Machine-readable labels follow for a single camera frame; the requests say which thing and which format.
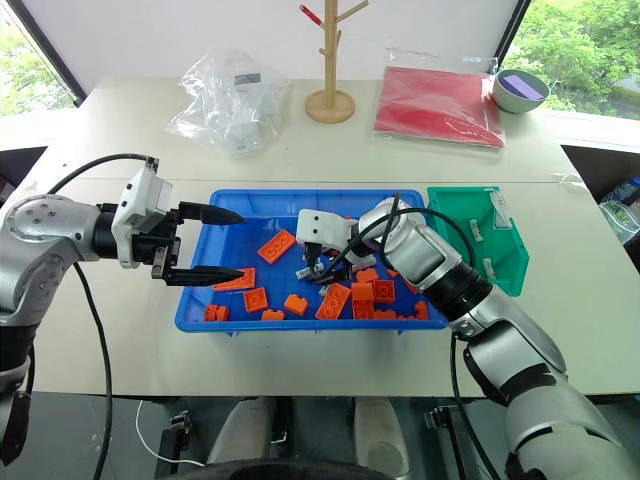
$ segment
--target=wooden mug tree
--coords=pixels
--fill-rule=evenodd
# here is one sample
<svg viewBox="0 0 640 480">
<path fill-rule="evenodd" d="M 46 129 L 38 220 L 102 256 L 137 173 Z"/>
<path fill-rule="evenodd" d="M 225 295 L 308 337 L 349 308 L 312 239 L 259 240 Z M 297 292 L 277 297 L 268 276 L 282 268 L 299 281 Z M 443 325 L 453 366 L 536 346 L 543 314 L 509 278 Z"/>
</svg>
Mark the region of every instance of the wooden mug tree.
<svg viewBox="0 0 640 480">
<path fill-rule="evenodd" d="M 304 102 L 307 114 L 322 123 L 339 123 L 347 120 L 356 109 L 356 102 L 350 95 L 336 90 L 336 60 L 342 31 L 338 23 L 369 5 L 369 0 L 360 2 L 355 7 L 338 15 L 338 0 L 325 0 L 324 22 L 304 5 L 300 10 L 316 25 L 324 29 L 324 48 L 319 52 L 324 55 L 324 90 L 312 93 Z"/>
</svg>

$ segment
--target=floor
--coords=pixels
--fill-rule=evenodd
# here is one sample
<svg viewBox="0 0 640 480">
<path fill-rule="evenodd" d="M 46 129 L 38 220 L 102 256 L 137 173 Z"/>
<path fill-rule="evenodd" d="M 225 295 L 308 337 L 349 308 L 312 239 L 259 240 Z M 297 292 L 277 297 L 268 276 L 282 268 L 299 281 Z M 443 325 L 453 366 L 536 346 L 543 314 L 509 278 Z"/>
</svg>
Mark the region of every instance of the floor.
<svg viewBox="0 0 640 480">
<path fill-rule="evenodd" d="M 162 404 L 145 401 L 140 417 L 141 431 L 149 446 L 157 450 L 161 432 L 168 426 L 169 419 L 188 409 L 195 428 L 190 449 L 182 458 L 202 461 L 236 401 L 210 397 L 185 397 Z M 451 468 L 453 462 L 453 459 L 443 457 L 438 433 L 427 429 L 424 423 L 424 413 L 438 402 L 442 404 L 438 399 L 393 400 L 409 450 L 413 479 L 447 478 L 447 464 Z M 347 398 L 296 398 L 296 454 L 310 459 L 353 462 L 353 440 L 348 421 L 350 406 Z M 152 479 L 154 476 L 155 459 L 144 450 L 135 430 L 137 407 L 137 400 L 114 400 L 111 446 L 102 475 L 105 480 Z M 627 399 L 599 408 L 640 461 L 640 402 Z M 472 403 L 468 411 L 478 436 L 501 471 L 506 458 L 504 409 L 483 400 Z M 103 415 L 101 397 L 36 392 L 27 443 L 22 455 L 7 468 L 7 479 L 91 478 L 102 441 Z M 189 468 L 188 465 L 181 466 L 180 471 Z"/>
</svg>

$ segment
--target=green plastic bin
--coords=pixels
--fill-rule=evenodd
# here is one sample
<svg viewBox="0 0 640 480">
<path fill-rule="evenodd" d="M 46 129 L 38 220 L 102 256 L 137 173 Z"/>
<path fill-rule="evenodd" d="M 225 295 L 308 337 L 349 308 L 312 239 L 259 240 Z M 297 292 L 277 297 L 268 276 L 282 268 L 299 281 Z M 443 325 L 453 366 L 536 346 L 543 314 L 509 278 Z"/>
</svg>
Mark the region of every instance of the green plastic bin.
<svg viewBox="0 0 640 480">
<path fill-rule="evenodd" d="M 527 273 L 529 254 L 520 238 L 516 224 L 511 218 L 512 228 L 494 228 L 495 208 L 491 203 L 492 191 L 499 187 L 429 187 L 429 208 L 444 213 L 454 220 L 469 237 L 476 255 L 476 269 L 487 278 L 482 259 L 490 258 L 495 279 L 488 279 L 505 293 L 516 297 L 522 292 L 522 284 Z M 470 220 L 475 219 L 483 238 L 474 239 Z M 460 235 L 444 220 L 432 217 L 432 228 L 448 241 L 463 258 L 467 259 L 467 249 Z"/>
</svg>

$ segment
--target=white wall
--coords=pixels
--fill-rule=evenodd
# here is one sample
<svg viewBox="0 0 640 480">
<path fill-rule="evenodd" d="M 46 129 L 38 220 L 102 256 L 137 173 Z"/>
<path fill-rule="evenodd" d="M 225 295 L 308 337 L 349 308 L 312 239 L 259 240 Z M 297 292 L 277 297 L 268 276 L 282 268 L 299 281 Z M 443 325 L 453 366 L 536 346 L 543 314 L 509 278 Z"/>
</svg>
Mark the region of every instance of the white wall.
<svg viewBox="0 0 640 480">
<path fill-rule="evenodd" d="M 303 0 L 321 17 L 322 0 Z M 340 11 L 359 0 L 340 0 Z M 339 78 L 378 78 L 388 46 L 491 56 L 516 0 L 370 0 L 341 27 Z M 89 92 L 106 75 L 180 76 L 203 53 L 241 48 L 292 78 L 320 77 L 323 32 L 297 0 L 26 0 Z"/>
</svg>

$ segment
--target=wooden stand base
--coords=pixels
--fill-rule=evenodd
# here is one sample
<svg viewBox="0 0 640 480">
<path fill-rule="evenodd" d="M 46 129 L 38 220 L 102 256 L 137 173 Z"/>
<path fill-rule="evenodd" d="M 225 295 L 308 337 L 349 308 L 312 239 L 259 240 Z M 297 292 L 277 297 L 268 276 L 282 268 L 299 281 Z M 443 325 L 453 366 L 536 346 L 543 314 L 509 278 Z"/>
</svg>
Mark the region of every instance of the wooden stand base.
<svg viewBox="0 0 640 480">
<path fill-rule="evenodd" d="M 356 102 L 351 95 L 336 90 L 333 108 L 325 107 L 325 91 L 312 93 L 304 102 L 307 114 L 317 122 L 340 123 L 349 119 L 356 110 Z"/>
</svg>

